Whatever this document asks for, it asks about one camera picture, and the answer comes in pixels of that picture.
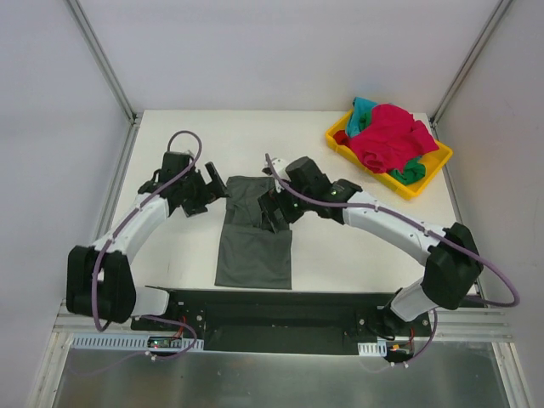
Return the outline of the dark grey t shirt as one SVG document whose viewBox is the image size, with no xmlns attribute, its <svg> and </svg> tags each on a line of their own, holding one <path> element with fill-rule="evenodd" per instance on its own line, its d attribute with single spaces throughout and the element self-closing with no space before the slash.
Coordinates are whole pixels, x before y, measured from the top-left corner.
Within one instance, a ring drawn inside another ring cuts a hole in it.
<svg viewBox="0 0 544 408">
<path fill-rule="evenodd" d="M 268 177 L 227 180 L 224 224 L 218 246 L 215 284 L 252 289 L 292 289 L 292 232 L 274 232 L 258 198 L 275 187 Z"/>
</svg>

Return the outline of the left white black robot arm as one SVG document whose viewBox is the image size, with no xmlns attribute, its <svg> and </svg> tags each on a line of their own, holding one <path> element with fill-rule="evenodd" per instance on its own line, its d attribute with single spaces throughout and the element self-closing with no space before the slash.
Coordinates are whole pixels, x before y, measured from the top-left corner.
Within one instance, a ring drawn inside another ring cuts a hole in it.
<svg viewBox="0 0 544 408">
<path fill-rule="evenodd" d="M 179 309 L 165 289 L 136 286 L 131 263 L 150 235 L 177 209 L 186 217 L 207 211 L 227 197 L 227 189 L 212 162 L 205 180 L 190 153 L 168 151 L 161 167 L 138 189 L 123 218 L 90 246 L 74 246 L 67 259 L 65 306 L 74 315 L 124 323 L 149 315 L 160 330 L 179 323 Z"/>
</svg>

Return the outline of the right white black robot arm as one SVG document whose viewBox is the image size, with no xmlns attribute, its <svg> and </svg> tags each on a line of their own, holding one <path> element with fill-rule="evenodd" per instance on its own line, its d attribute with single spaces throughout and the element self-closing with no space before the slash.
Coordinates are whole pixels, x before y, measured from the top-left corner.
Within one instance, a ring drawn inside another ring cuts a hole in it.
<svg viewBox="0 0 544 408">
<path fill-rule="evenodd" d="M 347 179 L 332 182 L 307 156 L 292 162 L 267 156 L 264 172 L 275 185 L 258 203 L 274 231 L 315 213 L 386 241 L 424 268 L 422 278 L 399 289 L 378 310 L 388 333 L 402 335 L 419 315 L 436 308 L 455 310 L 467 300 L 483 267 L 464 225 L 442 228 L 398 212 Z"/>
</svg>

